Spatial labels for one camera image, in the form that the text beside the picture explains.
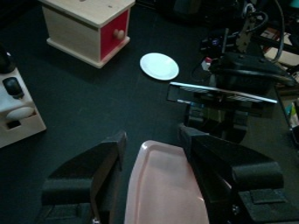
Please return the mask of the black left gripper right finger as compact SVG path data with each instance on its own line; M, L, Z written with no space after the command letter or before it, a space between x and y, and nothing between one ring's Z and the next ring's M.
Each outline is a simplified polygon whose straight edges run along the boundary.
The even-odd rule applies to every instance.
M275 160L255 150L179 126L210 224L299 224Z

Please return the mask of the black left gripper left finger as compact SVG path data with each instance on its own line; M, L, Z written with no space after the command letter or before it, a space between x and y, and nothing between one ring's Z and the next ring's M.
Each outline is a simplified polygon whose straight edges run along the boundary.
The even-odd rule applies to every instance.
M127 133L119 131L68 160L44 180L35 224L112 224Z

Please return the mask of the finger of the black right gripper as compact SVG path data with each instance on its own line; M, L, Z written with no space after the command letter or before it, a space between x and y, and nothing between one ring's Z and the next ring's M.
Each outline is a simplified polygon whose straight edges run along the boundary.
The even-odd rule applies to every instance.
M239 144L249 132L249 112L233 111L224 116L224 139Z
M211 128L211 120L207 117L206 109L188 105L184 111L183 124L198 130L208 130Z

